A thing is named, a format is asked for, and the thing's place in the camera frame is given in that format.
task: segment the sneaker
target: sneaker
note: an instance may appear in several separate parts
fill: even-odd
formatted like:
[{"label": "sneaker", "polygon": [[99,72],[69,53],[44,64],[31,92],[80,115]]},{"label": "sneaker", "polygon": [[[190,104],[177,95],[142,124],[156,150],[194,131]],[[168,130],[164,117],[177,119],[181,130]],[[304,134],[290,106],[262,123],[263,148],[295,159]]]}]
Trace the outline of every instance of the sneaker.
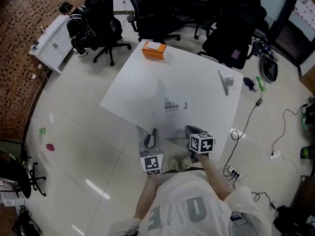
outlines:
[{"label": "sneaker", "polygon": [[88,52],[87,52],[87,51],[86,51],[84,54],[79,54],[79,53],[78,53],[78,57],[79,57],[79,58],[81,58],[81,57],[86,56],[87,54],[88,54]]},{"label": "sneaker", "polygon": [[175,170],[179,172],[178,162],[174,157],[171,157],[168,161],[168,167],[170,170]]},{"label": "sneaker", "polygon": [[190,156],[188,155],[182,159],[182,169],[183,171],[185,171],[191,167],[192,167],[192,161],[191,161]]}]

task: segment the white cabinet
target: white cabinet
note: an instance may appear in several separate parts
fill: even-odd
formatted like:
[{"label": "white cabinet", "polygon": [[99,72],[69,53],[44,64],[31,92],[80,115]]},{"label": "white cabinet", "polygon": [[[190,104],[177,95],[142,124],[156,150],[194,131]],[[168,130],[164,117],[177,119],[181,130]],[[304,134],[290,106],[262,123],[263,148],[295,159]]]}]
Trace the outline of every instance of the white cabinet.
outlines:
[{"label": "white cabinet", "polygon": [[59,66],[72,49],[66,27],[68,20],[69,16],[58,16],[46,29],[46,33],[38,39],[37,49],[31,49],[29,52],[30,55],[37,57],[46,66],[60,74]]}]

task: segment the tiled floor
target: tiled floor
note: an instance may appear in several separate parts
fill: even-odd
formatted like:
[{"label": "tiled floor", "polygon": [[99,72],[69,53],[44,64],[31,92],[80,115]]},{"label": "tiled floor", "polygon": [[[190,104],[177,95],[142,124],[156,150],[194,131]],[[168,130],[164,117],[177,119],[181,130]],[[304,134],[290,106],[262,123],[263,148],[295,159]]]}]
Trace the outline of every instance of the tiled floor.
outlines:
[{"label": "tiled floor", "polygon": [[[123,42],[135,49],[138,41],[131,25],[126,22],[123,30]],[[181,35],[180,42],[170,40],[167,44],[193,53],[202,50],[204,31],[199,30],[199,40],[193,38],[193,28],[182,29]],[[81,59],[69,56],[63,74],[52,74],[29,127],[28,148],[32,160],[39,162],[39,174],[47,176],[43,183],[47,197],[32,192],[26,204],[44,236],[106,235],[113,221],[133,216],[146,179],[138,161],[138,142],[144,131],[99,106],[132,50],[115,49],[114,67],[109,66],[108,55],[93,63],[96,53],[91,51]],[[283,156],[273,161],[267,157],[268,148],[283,131],[283,111],[289,108],[296,112],[311,95],[299,82],[296,68],[281,56],[279,60],[279,77],[266,85],[263,103],[254,110],[229,162],[244,176],[244,185],[252,191],[266,191],[277,206],[290,205],[300,175],[310,173],[310,162],[299,159],[299,151],[312,143],[308,132],[301,130],[300,116],[287,113],[285,136],[275,145]],[[252,57],[240,72],[250,78],[259,75],[258,58]],[[260,92],[250,92],[243,85],[235,129],[244,129],[259,97]],[[53,125],[48,122],[50,112]],[[38,129],[42,127],[47,131],[40,144]],[[55,151],[48,151],[47,143],[52,143]],[[162,145],[166,155],[186,153],[169,141],[163,140]],[[220,161],[215,163],[218,169],[234,145],[229,138]],[[272,222],[275,213],[267,199],[262,197],[257,205]]]}]

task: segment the white shirt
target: white shirt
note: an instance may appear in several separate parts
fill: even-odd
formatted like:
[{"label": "white shirt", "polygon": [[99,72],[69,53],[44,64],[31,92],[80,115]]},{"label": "white shirt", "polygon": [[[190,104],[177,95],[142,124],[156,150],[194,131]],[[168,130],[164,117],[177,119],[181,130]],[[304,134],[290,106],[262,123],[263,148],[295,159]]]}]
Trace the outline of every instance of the white shirt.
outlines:
[{"label": "white shirt", "polygon": [[108,236],[269,236],[271,226],[240,187],[221,201],[204,171],[160,175],[163,184],[143,220],[127,219],[111,225]]}]

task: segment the orange box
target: orange box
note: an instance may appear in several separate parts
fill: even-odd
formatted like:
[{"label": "orange box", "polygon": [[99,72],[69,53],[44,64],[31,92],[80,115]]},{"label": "orange box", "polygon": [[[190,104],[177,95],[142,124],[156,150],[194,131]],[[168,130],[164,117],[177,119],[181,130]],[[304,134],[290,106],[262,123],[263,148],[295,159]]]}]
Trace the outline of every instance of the orange box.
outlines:
[{"label": "orange box", "polygon": [[158,58],[158,59],[164,59],[163,53],[164,50],[166,48],[165,44],[161,44],[160,47],[155,50],[155,49],[151,49],[151,48],[147,48],[146,46],[148,45],[149,41],[146,41],[146,43],[144,44],[143,48],[142,48],[142,53],[144,56],[146,57],[154,57],[154,58]]}]

